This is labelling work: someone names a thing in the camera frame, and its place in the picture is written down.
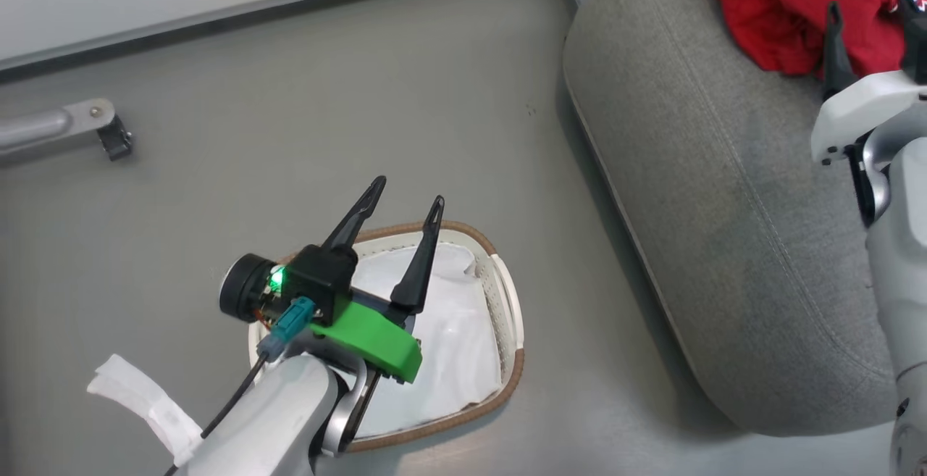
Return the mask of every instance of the red shirt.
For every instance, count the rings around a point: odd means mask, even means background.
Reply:
[[[808,74],[818,69],[827,7],[840,4],[844,43],[855,72],[898,70],[904,53],[897,0],[721,0],[737,44],[763,70]],[[925,1],[915,0],[924,8]]]

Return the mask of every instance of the white laundry basket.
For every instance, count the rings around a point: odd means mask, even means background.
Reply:
[[[421,240],[421,223],[390,226],[379,230],[362,232],[354,243],[358,257],[380,254],[383,251],[413,248]],[[440,242],[463,246],[473,252],[477,260],[476,276],[483,287],[486,302],[489,305],[492,327],[499,347],[501,380],[503,386],[492,396],[441,419],[420,424],[411,429],[398,430],[394,433],[358,438],[348,452],[365,451],[397,443],[411,442],[456,427],[468,421],[482,417],[486,413],[504,404],[512,396],[519,384],[524,366],[524,327],[522,325],[519,295],[506,268],[506,263],[496,254],[496,248],[480,232],[462,222],[441,222]],[[281,264],[289,262],[292,256],[282,259]],[[257,362],[257,345],[267,334],[261,323],[255,322],[248,327],[248,350],[251,364]]]

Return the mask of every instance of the sofa seam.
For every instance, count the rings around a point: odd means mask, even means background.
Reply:
[[[602,154],[599,152],[599,147],[595,143],[595,137],[592,135],[592,131],[589,129],[589,123],[586,122],[586,117],[583,115],[582,107],[579,105],[579,100],[576,98],[576,94],[573,92],[573,86],[570,84],[569,77],[567,77],[566,69],[563,69],[563,82],[566,84],[566,90],[570,94],[570,101],[573,103],[576,115],[579,116],[579,124],[582,124],[583,133],[589,139],[590,147],[592,147],[592,153],[596,159],[596,168],[599,169],[599,173],[605,176],[605,181],[608,183],[609,194],[612,198],[613,204],[615,204],[618,209],[618,213],[621,215],[625,228],[628,229],[628,234],[632,239],[634,249],[638,254],[640,261],[643,263],[643,267],[647,272],[648,280],[653,286],[653,291],[655,291],[656,300],[660,304],[660,307],[663,309],[663,315],[665,315],[666,320],[668,320],[669,327],[673,330],[673,335],[676,339],[676,342],[679,344],[679,348],[682,349],[682,354],[686,358],[686,363],[689,366],[689,369],[692,371],[692,374],[695,375],[696,380],[700,379],[699,371],[695,367],[695,362],[692,361],[692,355],[689,354],[689,348],[686,347],[685,341],[682,340],[682,334],[679,333],[679,326],[676,324],[676,319],[673,317],[672,311],[669,310],[668,304],[666,304],[666,298],[663,295],[663,289],[660,288],[660,283],[656,279],[656,275],[653,274],[653,269],[650,265],[649,259],[647,259],[647,254],[643,251],[643,247],[640,245],[640,240],[638,239],[637,232],[634,231],[634,226],[630,224],[628,218],[628,212],[625,210],[625,206],[621,202],[621,198],[618,196],[618,192],[615,189],[615,182],[612,180],[611,172],[609,172],[605,165],[603,165]]]
[[[877,374],[880,377],[887,376],[886,371],[880,370],[878,367],[871,366],[867,361],[863,360],[857,354],[855,354],[854,351],[851,351],[847,344],[844,344],[844,341],[841,341],[840,338],[837,337],[837,334],[834,332],[834,330],[832,330],[830,325],[824,321],[823,315],[821,314],[821,308],[818,307],[817,302],[815,302],[814,297],[808,290],[807,284],[805,284],[805,281],[801,278],[801,275],[798,275],[797,272],[795,272],[791,255],[785,248],[785,245],[782,244],[779,232],[775,229],[774,223],[768,216],[767,209],[765,209],[763,202],[761,199],[759,199],[759,195],[756,194],[754,186],[752,186],[749,177],[746,175],[744,166],[742,166],[737,152],[733,150],[733,143],[731,142],[728,133],[724,130],[723,124],[718,117],[718,113],[715,112],[711,101],[708,100],[708,94],[705,92],[705,87],[702,86],[701,80],[696,77],[696,73],[692,69],[691,62],[689,62],[689,58],[685,57],[685,53],[681,50],[679,40],[676,39],[676,35],[673,33],[672,28],[669,28],[665,15],[663,14],[662,7],[659,7],[659,1],[651,0],[651,2],[656,4],[656,16],[658,16],[660,20],[660,26],[662,27],[666,36],[668,36],[670,43],[672,43],[676,49],[676,53],[679,54],[682,63],[685,64],[687,71],[686,73],[688,74],[688,77],[692,83],[695,84],[696,90],[698,90],[700,102],[704,107],[706,107],[706,110],[714,120],[714,123],[712,123],[711,127],[712,132],[716,134],[716,137],[721,137],[723,139],[722,146],[724,146],[727,150],[724,152],[725,157],[728,160],[728,163],[731,164],[737,171],[739,179],[741,179],[742,183],[744,183],[744,191],[742,192],[742,195],[744,195],[744,197],[747,199],[747,202],[750,203],[752,208],[754,208],[755,213],[759,215],[763,223],[761,226],[763,229],[764,238],[767,239],[769,244],[772,245],[776,259],[779,262],[779,266],[781,266],[782,271],[785,272],[786,277],[789,278],[789,282],[792,284],[792,287],[797,291],[799,298],[802,300],[802,306],[805,307],[805,311],[810,310],[808,313],[812,315],[815,324],[824,330],[824,335],[829,339],[832,346],[837,348],[837,351],[841,351],[841,353],[847,355],[848,358],[850,358],[854,363],[862,367],[864,370]]]

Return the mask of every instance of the gray cushion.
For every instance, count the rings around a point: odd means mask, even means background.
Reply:
[[[586,0],[567,86],[695,376],[771,435],[890,420],[894,381],[820,86],[759,70],[716,0]]]

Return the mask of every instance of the white cloth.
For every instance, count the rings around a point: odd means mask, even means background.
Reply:
[[[155,383],[137,367],[113,354],[96,368],[96,377],[87,386],[87,393],[99,394],[145,419],[158,439],[175,457],[175,466],[182,467],[193,457],[202,442],[203,432]]]
[[[388,300],[414,252],[398,249],[361,259],[351,284]],[[469,249],[438,244],[424,311],[415,317],[413,330],[423,356],[418,376],[412,384],[380,381],[358,437],[440,419],[500,390],[496,334],[475,264]]]

